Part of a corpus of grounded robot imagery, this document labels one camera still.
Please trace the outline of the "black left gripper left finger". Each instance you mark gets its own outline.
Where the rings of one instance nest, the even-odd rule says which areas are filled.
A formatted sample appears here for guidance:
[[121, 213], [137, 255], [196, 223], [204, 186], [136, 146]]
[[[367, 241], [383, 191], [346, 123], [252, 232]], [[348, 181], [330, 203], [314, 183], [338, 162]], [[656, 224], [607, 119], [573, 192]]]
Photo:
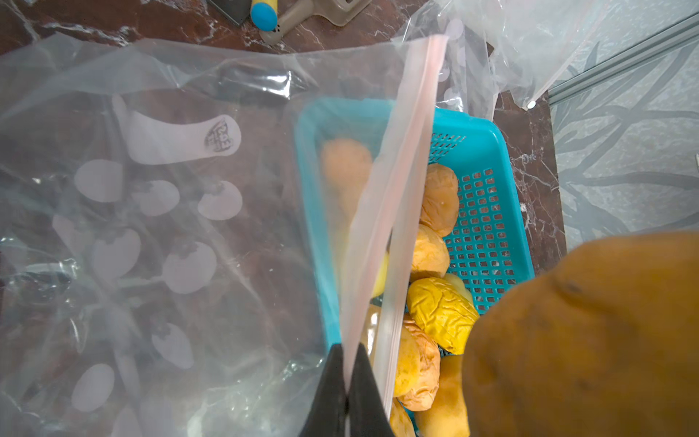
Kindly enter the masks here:
[[347, 393], [343, 358], [342, 346], [334, 344], [329, 350], [311, 410], [299, 437], [340, 437], [345, 434]]

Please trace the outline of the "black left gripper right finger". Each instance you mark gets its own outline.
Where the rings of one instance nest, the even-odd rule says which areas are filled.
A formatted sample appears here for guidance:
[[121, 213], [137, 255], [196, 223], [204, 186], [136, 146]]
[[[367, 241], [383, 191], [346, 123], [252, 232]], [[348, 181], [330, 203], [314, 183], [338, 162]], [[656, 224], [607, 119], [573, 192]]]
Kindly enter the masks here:
[[393, 437], [365, 346], [360, 343], [348, 394], [349, 436]]

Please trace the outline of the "yellow wrinkled potato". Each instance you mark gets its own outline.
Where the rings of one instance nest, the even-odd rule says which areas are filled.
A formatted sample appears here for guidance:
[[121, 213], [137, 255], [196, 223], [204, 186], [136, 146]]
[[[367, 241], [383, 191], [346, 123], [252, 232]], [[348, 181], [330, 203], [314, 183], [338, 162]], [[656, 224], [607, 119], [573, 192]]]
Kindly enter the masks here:
[[406, 305], [411, 318], [442, 349], [464, 354], [480, 314], [453, 284], [436, 277], [416, 280], [408, 289]]

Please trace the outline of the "clear zipper bag with dots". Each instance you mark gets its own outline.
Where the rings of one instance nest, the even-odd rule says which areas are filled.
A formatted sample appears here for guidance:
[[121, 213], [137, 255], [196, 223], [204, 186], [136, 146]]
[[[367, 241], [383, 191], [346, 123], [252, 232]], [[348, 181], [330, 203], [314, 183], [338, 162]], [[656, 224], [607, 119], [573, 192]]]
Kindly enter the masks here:
[[1, 433], [298, 436], [327, 360], [294, 125], [426, 97], [447, 40], [1, 58]]

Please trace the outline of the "large brown potato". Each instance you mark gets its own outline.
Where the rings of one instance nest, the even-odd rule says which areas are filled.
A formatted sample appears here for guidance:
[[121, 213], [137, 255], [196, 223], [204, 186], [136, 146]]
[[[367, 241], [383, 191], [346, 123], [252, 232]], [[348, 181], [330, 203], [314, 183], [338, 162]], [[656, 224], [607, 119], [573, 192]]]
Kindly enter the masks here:
[[695, 436], [698, 236], [590, 241], [473, 327], [475, 436]]

